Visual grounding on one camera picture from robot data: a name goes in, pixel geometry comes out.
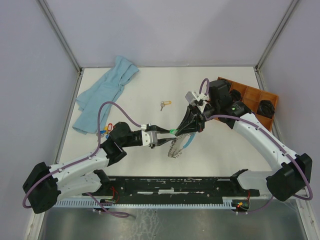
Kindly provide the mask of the large keyring with blue handle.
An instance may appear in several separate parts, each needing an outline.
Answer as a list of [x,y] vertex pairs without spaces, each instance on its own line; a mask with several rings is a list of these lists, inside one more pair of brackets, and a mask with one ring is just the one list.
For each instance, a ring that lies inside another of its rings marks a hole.
[[174,159],[178,158],[181,155],[182,151],[191,144],[195,135],[196,135],[195,132],[186,133],[174,139],[170,144],[170,148],[167,154],[168,157],[174,158]]

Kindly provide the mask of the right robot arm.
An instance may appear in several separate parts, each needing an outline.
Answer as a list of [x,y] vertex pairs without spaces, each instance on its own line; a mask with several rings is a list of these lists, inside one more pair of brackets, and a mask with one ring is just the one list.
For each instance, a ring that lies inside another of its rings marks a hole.
[[233,101],[226,81],[209,81],[205,92],[189,91],[185,116],[175,130],[179,137],[200,133],[205,123],[214,119],[225,123],[231,130],[243,136],[266,160],[270,171],[245,170],[229,183],[231,193],[242,195],[249,189],[264,191],[279,201],[290,197],[310,201],[313,161],[306,153],[299,155],[280,142],[258,120],[254,112],[242,101]]

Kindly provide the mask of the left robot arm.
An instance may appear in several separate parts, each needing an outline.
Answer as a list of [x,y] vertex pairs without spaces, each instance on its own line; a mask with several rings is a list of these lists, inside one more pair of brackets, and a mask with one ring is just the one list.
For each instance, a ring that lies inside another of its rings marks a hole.
[[23,207],[40,214],[64,198],[94,192],[106,195],[111,183],[103,169],[122,160],[127,155],[125,148],[155,148],[173,141],[172,137],[158,138],[159,134],[168,133],[169,130],[149,124],[132,131],[126,122],[118,122],[108,138],[99,142],[88,156],[53,165],[36,164],[22,185]]

